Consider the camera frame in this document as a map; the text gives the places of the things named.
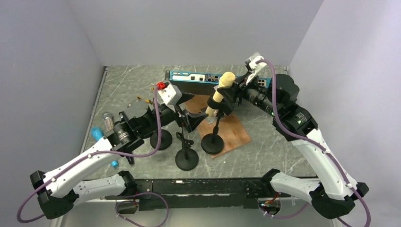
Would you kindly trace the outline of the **shock mount desk stand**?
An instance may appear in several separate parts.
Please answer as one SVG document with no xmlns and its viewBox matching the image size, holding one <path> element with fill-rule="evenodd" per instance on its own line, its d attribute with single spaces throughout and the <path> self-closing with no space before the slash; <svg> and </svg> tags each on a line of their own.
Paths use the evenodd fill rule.
<svg viewBox="0 0 401 227">
<path fill-rule="evenodd" d="M 173 142 L 172 135 L 169 131 L 161 130 L 161 143 L 158 150 L 165 150 L 169 148 Z M 152 136 L 149 138 L 149 142 L 152 148 L 156 148 L 158 142 L 158 131 L 154 131 Z"/>
</svg>

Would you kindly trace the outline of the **clip desk mic stand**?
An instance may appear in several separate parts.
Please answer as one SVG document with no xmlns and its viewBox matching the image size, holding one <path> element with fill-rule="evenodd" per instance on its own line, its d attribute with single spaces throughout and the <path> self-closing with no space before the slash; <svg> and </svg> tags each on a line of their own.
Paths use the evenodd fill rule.
<svg viewBox="0 0 401 227">
<path fill-rule="evenodd" d="M 179 169 L 191 171 L 199 163 L 199 156 L 197 152 L 191 148 L 191 146 L 194 144 L 194 141 L 186 139 L 182 132 L 177 132 L 176 137 L 182 143 L 182 148 L 175 156 L 175 163 Z"/>
</svg>

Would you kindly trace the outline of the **silver mesh glitter microphone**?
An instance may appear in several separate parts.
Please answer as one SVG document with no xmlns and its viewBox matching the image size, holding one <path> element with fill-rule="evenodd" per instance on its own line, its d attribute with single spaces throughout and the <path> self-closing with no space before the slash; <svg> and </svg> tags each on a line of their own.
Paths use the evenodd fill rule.
<svg viewBox="0 0 401 227">
<path fill-rule="evenodd" d="M 105 124 L 106 131 L 110 131 L 114 127 L 113 115 L 110 112 L 104 112 L 102 114 L 102 119 Z"/>
</svg>

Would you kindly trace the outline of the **blue foam microphone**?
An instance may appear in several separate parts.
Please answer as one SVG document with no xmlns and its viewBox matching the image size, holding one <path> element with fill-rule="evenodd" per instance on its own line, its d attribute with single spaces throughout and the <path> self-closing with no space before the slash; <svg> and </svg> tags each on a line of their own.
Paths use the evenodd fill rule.
<svg viewBox="0 0 401 227">
<path fill-rule="evenodd" d="M 91 133 L 92 137 L 93 137 L 96 141 L 99 141 L 99 140 L 104 136 L 103 131 L 102 131 L 99 127 L 97 127 L 97 126 L 92 127 L 92 128 L 90 129 L 90 133 Z M 112 161 L 112 162 L 110 163 L 110 165 L 111 165 L 113 168 L 117 168 L 117 167 L 119 166 L 119 162 L 118 162 L 117 160 L 114 160 L 114 161 Z"/>
</svg>

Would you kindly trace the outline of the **black handheld microphone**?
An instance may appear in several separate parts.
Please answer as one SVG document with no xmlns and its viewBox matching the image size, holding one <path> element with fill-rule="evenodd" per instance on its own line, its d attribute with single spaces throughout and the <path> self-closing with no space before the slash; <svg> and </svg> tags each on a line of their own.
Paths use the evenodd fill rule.
<svg viewBox="0 0 401 227">
<path fill-rule="evenodd" d="M 129 163 L 129 165 L 134 165 L 135 164 L 133 157 L 127 156 L 126 159 L 127 159 L 128 163 Z"/>
</svg>

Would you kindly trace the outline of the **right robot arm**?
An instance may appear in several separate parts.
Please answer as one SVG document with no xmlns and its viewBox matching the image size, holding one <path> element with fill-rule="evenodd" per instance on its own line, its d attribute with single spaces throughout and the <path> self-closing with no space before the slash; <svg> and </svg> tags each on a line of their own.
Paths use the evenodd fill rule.
<svg viewBox="0 0 401 227">
<path fill-rule="evenodd" d="M 272 169 L 261 178 L 261 192 L 266 196 L 281 192 L 302 199 L 327 219 L 349 214 L 355 200 L 368 193 L 368 186 L 346 173 L 325 143 L 316 120 L 296 103 L 300 89 L 294 80 L 278 74 L 276 89 L 280 121 L 274 119 L 272 123 L 301 152 L 319 179 L 309 181 Z"/>
</svg>

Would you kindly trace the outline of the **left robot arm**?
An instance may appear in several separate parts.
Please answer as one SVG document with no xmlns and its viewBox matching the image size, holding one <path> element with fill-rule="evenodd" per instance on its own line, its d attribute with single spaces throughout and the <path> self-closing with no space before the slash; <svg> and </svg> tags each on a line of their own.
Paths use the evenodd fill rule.
<svg viewBox="0 0 401 227">
<path fill-rule="evenodd" d="M 157 101 L 153 101 L 153 107 L 134 101 L 121 115 L 121 120 L 87 151 L 52 171 L 30 175 L 44 217 L 58 218 L 83 202 L 104 196 L 131 198 L 138 189 L 128 171 L 96 180 L 87 177 L 120 156 L 132 163 L 134 150 L 163 126 L 176 122 L 192 132 L 207 117 L 205 113 L 190 113 L 179 105 L 169 108 Z"/>
</svg>

